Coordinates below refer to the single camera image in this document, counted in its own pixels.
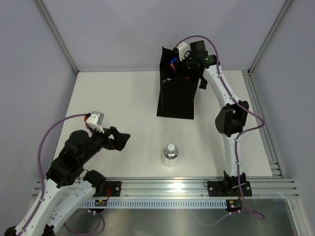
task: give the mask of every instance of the bottle cap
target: bottle cap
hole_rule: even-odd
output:
[[[170,150],[170,151],[174,151],[175,150],[175,145],[174,144],[169,144],[167,146],[167,148]]]

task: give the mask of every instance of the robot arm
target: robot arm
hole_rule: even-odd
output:
[[[233,92],[232,88],[230,87],[229,83],[225,79],[225,76],[222,72],[221,66],[220,68],[220,74],[222,76],[223,81],[225,82],[228,89],[233,94],[236,101],[240,101],[240,98]],[[228,104],[233,105],[235,104],[232,99],[229,97],[227,91],[225,90],[223,84],[221,83],[220,79],[218,78],[218,72],[216,65],[211,65],[209,68],[205,69],[203,72],[204,79],[208,82],[208,84],[211,86],[212,90],[214,91],[219,104],[220,108],[226,107]],[[234,143],[235,138],[240,132],[236,132],[233,134],[230,134],[230,136],[224,134],[222,132],[224,130],[224,127],[222,128],[222,125],[224,126],[224,123],[220,122],[221,118],[216,119],[216,126],[218,126],[219,132],[222,134],[223,142],[224,142],[224,150],[225,150],[225,173],[232,177],[237,176],[237,164],[236,164],[236,156],[235,156],[235,149],[234,149]],[[238,150],[240,151],[240,142],[237,143]],[[242,167],[242,161],[240,159],[240,174],[244,172]]]
[[[86,126],[92,132],[91,137],[84,130],[74,131],[70,135],[46,174],[43,199],[39,195],[26,217],[16,227],[7,229],[5,236],[52,236],[85,199],[104,190],[106,178],[96,171],[89,171],[80,188],[56,208],[65,192],[83,172],[86,162],[103,148],[121,151],[130,138],[129,134],[120,133],[115,127],[100,130],[102,118],[103,114],[97,112],[85,117]]]
[[[242,110],[233,100],[237,101],[244,108],[248,109],[247,101],[242,101],[233,91],[219,65],[219,78],[217,71],[217,57],[208,55],[204,41],[197,41],[190,44],[189,55],[186,43],[180,43],[174,51],[178,52],[178,59],[172,62],[173,70],[176,74],[180,74],[185,78],[196,76],[201,79],[201,89],[206,89],[206,85],[210,84],[214,91],[219,104],[220,112],[216,117],[215,124],[219,133],[222,134],[225,150],[225,170],[223,172],[224,179],[221,183],[208,182],[208,192],[211,197],[219,196],[239,196],[237,167],[240,167],[240,183],[244,189],[244,196],[251,196],[251,191],[246,191],[249,182],[246,181],[246,175],[243,170],[242,161],[239,158],[237,163],[235,153],[235,139],[243,131],[246,124],[247,112]],[[237,142],[237,150],[240,150],[240,140]]]

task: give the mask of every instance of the metal floor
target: metal floor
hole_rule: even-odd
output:
[[[105,230],[100,236],[296,236],[286,200],[248,200],[254,210],[266,216],[259,221],[249,214],[232,215],[214,227],[227,214],[223,209],[106,209],[101,214]],[[91,214],[76,213],[68,226],[88,233],[98,222]],[[57,236],[72,236],[62,227]]]

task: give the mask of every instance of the white tabletop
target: white tabletop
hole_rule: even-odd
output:
[[[224,75],[251,108],[242,72],[225,71]],[[211,87],[197,90],[194,120],[157,117],[158,95],[158,72],[79,73],[67,116],[99,111],[105,114],[103,127],[114,126],[131,134],[123,151],[101,150],[84,168],[106,177],[221,177],[225,156],[221,134],[215,127],[220,107]],[[254,126],[256,120],[248,115],[245,128]],[[85,129],[83,118],[65,122],[55,158],[78,129]],[[173,167],[162,160],[168,144],[179,149],[178,163]],[[242,137],[240,156],[247,176],[272,176],[259,131]]]

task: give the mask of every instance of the white wall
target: white wall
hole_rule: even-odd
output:
[[[284,0],[43,0],[85,70],[157,70],[162,46],[202,34],[225,69],[250,67]]]
[[[315,233],[315,1],[295,1],[254,71],[285,175]]]
[[[75,75],[32,0],[0,7],[0,235],[29,208],[39,178],[40,140],[65,116]],[[43,166],[53,158],[61,127],[47,140]]]

